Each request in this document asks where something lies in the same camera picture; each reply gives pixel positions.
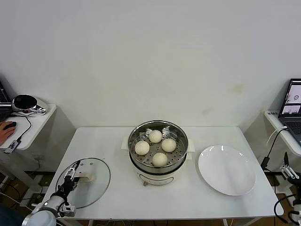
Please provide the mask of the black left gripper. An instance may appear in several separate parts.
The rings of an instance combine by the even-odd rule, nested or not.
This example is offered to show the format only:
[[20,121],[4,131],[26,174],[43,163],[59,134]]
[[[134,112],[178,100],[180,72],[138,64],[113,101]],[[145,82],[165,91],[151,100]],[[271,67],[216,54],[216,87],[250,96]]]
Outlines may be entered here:
[[65,173],[64,182],[62,185],[58,186],[57,193],[62,196],[68,196],[71,191],[73,191],[80,178],[74,178],[77,168],[79,167],[80,162],[75,162],[72,166],[70,166]]

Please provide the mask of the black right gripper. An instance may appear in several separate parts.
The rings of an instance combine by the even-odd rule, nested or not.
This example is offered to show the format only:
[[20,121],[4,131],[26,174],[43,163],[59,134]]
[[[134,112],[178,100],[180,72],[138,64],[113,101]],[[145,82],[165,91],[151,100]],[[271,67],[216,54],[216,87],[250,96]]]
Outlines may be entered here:
[[289,183],[296,186],[297,189],[301,188],[301,177],[296,177],[294,170],[289,166],[289,158],[287,152],[284,154],[283,164],[281,166],[281,172]]

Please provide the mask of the person's hand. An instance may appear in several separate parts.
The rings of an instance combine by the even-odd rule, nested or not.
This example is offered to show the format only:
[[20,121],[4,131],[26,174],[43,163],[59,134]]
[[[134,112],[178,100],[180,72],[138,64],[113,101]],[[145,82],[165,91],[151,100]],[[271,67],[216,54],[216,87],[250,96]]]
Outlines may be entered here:
[[14,121],[3,121],[0,123],[0,145],[4,144],[14,134],[15,129],[16,123]]

